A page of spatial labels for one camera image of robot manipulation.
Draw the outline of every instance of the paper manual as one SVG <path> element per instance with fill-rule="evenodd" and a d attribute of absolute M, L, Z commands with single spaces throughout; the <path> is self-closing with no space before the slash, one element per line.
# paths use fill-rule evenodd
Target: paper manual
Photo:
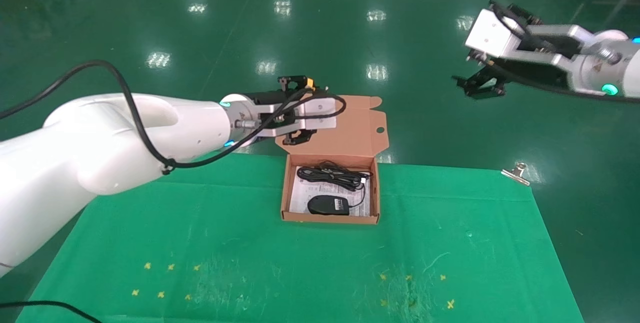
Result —
<path fill-rule="evenodd" d="M 346 198 L 350 206 L 357 205 L 362 200 L 362 194 L 365 194 L 364 201 L 357 207 L 349 209 L 349 216 L 352 217 L 368 217 L 370 216 L 371 206 L 371 190 L 370 180 L 364 183 L 363 190 L 350 191 L 342 186 L 331 184 L 330 182 L 310 182 L 297 176 L 300 166 L 295 167 L 295 179 L 293 181 L 293 190 L 291 192 L 291 203 L 288 211 L 292 213 L 310 214 L 307 203 L 315 196 L 338 196 Z"/>

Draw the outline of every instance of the cardboard box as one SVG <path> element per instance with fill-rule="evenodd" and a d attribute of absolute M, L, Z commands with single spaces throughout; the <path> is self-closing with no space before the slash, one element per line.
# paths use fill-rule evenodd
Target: cardboard box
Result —
<path fill-rule="evenodd" d="M 352 223 L 377 225 L 380 220 L 380 178 L 376 155 L 389 147 L 387 115 L 372 110 L 382 103 L 379 97 L 363 95 L 341 95 L 347 102 L 345 111 L 337 117 L 337 127 L 318 129 L 307 143 L 277 145 L 288 152 L 284 172 L 284 187 L 280 213 L 284 221 L 324 223 Z M 352 171 L 371 172 L 370 216 L 320 215 L 290 212 L 291 192 L 296 178 L 296 166 L 317 166 L 323 161 L 332 161 Z"/>

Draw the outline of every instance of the metal clip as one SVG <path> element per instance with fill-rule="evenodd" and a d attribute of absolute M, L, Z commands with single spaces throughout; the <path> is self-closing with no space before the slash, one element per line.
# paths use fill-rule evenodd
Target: metal clip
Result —
<path fill-rule="evenodd" d="M 516 163 L 515 168 L 512 170 L 502 170 L 502 175 L 511 178 L 512 180 L 524 184 L 525 186 L 529 186 L 530 182 L 522 177 L 524 170 L 526 170 L 527 165 L 519 161 Z"/>

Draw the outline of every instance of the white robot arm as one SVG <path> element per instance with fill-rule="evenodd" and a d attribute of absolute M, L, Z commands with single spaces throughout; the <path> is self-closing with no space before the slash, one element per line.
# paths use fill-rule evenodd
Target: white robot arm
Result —
<path fill-rule="evenodd" d="M 528 11 L 494 1 L 478 14 L 464 43 L 484 67 L 454 76 L 475 99 L 503 96 L 516 82 L 553 93 L 640 103 L 640 44 L 619 30 L 543 24 Z"/>
<path fill-rule="evenodd" d="M 288 90 L 292 81 L 299 90 Z M 301 100 L 313 80 L 297 76 L 280 82 L 283 90 L 231 94 L 219 103 L 146 94 L 132 99 L 152 145 L 163 157 L 182 162 L 176 163 L 180 167 L 223 147 L 283 135 L 295 145 L 317 129 L 336 127 L 335 116 L 345 108 L 336 111 L 336 96 L 320 92 Z M 260 129 L 267 120 L 271 123 Z M 53 111 L 41 129 L 0 141 L 0 277 L 96 196 L 141 186 L 170 168 L 141 140 L 121 93 L 72 100 Z"/>

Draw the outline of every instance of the black cable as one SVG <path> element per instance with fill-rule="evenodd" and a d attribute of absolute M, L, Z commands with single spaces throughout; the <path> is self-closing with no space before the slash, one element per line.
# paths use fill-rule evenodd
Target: black cable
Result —
<path fill-rule="evenodd" d="M 557 86 L 538 83 L 536 81 L 533 81 L 532 79 L 526 79 L 521 75 L 510 72 L 509 70 L 506 70 L 505 68 L 495 63 L 493 60 L 480 59 L 480 61 L 484 63 L 485 66 L 489 67 L 491 70 L 494 70 L 497 74 L 505 77 L 510 81 L 522 84 L 523 86 L 540 89 L 541 91 L 558 93 L 558 95 L 564 95 L 564 96 L 589 98 L 591 100 L 597 100 L 597 101 L 640 104 L 640 98 L 638 97 L 624 97 L 621 95 L 598 95 L 598 94 L 590 94 L 590 93 L 584 93 L 584 92 L 576 92 L 574 90 L 569 90 L 569 89 L 559 88 Z"/>
<path fill-rule="evenodd" d="M 362 199 L 360 202 L 349 206 L 349 208 L 358 207 L 364 202 L 367 187 L 366 184 L 363 183 L 363 179 L 368 180 L 370 177 L 370 175 L 365 172 L 354 172 L 329 160 L 323 161 L 318 164 L 318 166 L 301 166 L 297 170 L 296 175 L 298 178 L 311 183 L 323 182 L 335 184 L 351 192 L 362 190 Z"/>
<path fill-rule="evenodd" d="M 22 301 L 22 302 L 0 303 L 0 309 L 13 309 L 17 307 L 33 307 L 33 306 L 61 307 L 63 309 L 71 311 L 74 314 L 77 314 L 78 316 L 86 319 L 87 321 L 90 321 L 93 323 L 102 323 L 102 321 L 100 321 L 98 318 L 88 313 L 85 313 L 84 311 L 78 309 L 77 307 L 74 307 L 73 305 L 65 302 L 58 302 L 57 300 L 28 300 L 28 301 Z"/>
<path fill-rule="evenodd" d="M 304 104 L 306 102 L 309 102 L 310 100 L 317 100 L 317 99 L 320 99 L 320 98 L 333 98 L 333 99 L 338 100 L 339 102 L 341 102 L 342 103 L 342 107 L 340 109 L 338 109 L 337 111 L 335 111 L 334 113 L 321 114 L 321 115 L 295 116 L 294 117 L 295 119 L 297 119 L 297 120 L 299 120 L 299 119 L 311 120 L 311 119 L 331 118 L 331 117 L 338 116 L 339 114 L 343 113 L 345 111 L 345 109 L 346 109 L 346 102 L 342 97 L 339 97 L 338 95 L 334 95 L 334 94 L 327 93 L 327 92 L 316 93 L 314 95 L 311 95 L 310 97 L 307 97 L 307 98 L 304 98 L 302 100 L 299 100 L 306 93 L 310 93 L 311 92 L 310 88 L 304 88 L 304 89 L 298 90 L 297 92 L 293 93 L 288 98 L 286 98 L 286 100 L 284 102 L 282 102 L 282 104 L 274 111 L 274 113 L 272 113 L 270 116 L 268 116 L 268 118 L 266 118 L 262 122 L 262 124 L 259 125 L 258 128 L 256 128 L 254 131 L 249 133 L 249 135 L 247 135 L 244 138 L 242 138 L 239 141 L 237 141 L 234 145 L 232 145 L 228 149 L 223 150 L 222 152 L 218 153 L 215 156 L 208 157 L 206 159 L 202 159 L 201 161 L 193 161 L 193 162 L 189 162 L 189 163 L 181 163 L 181 162 L 176 161 L 173 158 L 167 158 L 167 157 L 163 156 L 162 154 L 160 154 L 160 152 L 158 152 L 156 147 L 151 142 L 151 139 L 149 138 L 149 136 L 147 134 L 147 131 L 146 131 L 145 127 L 144 127 L 144 124 L 142 123 L 142 118 L 140 117 L 140 113 L 138 111 L 138 107 L 136 106 L 136 103 L 134 102 L 133 95 L 131 94 L 131 89 L 129 88 L 129 85 L 127 84 L 127 82 L 124 79 L 124 77 L 122 76 L 122 73 L 120 73 L 119 70 L 116 67 L 114 67 L 113 64 L 109 63 L 108 61 L 105 61 L 105 60 L 102 60 L 102 59 L 94 59 L 94 60 L 86 61 L 85 63 L 82 63 L 80 65 L 77 65 L 77 66 L 71 68 L 69 71 L 67 71 L 66 73 L 62 74 L 60 77 L 58 77 L 58 79 L 56 79 L 53 83 L 51 83 L 50 86 L 48 86 L 45 90 L 43 90 L 42 92 L 38 93 L 34 97 L 26 100 L 25 102 L 21 102 L 20 104 L 17 104 L 17 105 L 15 105 L 15 106 L 13 106 L 13 107 L 5 110 L 5 111 L 0 112 L 0 120 L 2 120 L 4 118 L 7 118 L 7 117 L 9 117 L 9 116 L 11 116 L 13 114 L 16 114 L 16 113 L 22 111 L 23 109 L 27 109 L 28 107 L 38 103 L 39 101 L 43 100 L 48 95 L 53 93 L 55 90 L 57 90 L 60 86 L 62 86 L 62 84 L 67 82 L 71 77 L 73 77 L 74 75 L 78 74 L 78 72 L 81 72 L 81 71 L 86 70 L 87 68 L 91 68 L 91 67 L 103 67 L 106 70 L 108 70 L 108 72 L 110 72 L 115 77 L 116 81 L 118 82 L 118 84 L 120 86 L 120 89 L 122 90 L 122 93 L 124 94 L 124 98 L 126 100 L 126 105 L 128 106 L 128 108 L 131 111 L 131 118 L 133 119 L 133 123 L 135 125 L 135 130 L 137 131 L 138 136 L 140 136 L 140 139 L 142 140 L 142 143 L 144 143 L 144 147 L 146 147 L 146 149 L 149 151 L 149 153 L 155 159 L 160 161 L 160 163 L 164 164 L 164 170 L 163 170 L 162 173 L 165 174 L 165 175 L 167 175 L 168 173 L 171 173 L 175 168 L 197 168 L 197 167 L 201 167 L 201 166 L 205 166 L 207 164 L 213 163 L 213 162 L 221 159 L 222 157 L 227 156 L 231 152 L 237 150 L 244 143 L 246 143 L 250 139 L 253 139 L 255 136 L 257 136 L 258 133 L 260 133 L 260 131 L 265 129 L 267 127 L 267 125 L 269 125 L 275 118 L 277 118 L 278 116 L 281 116 L 282 114 L 289 113 L 290 111 L 292 111 L 296 107 L 298 107 L 298 106 L 300 106 L 300 105 L 302 105 L 302 104 Z"/>

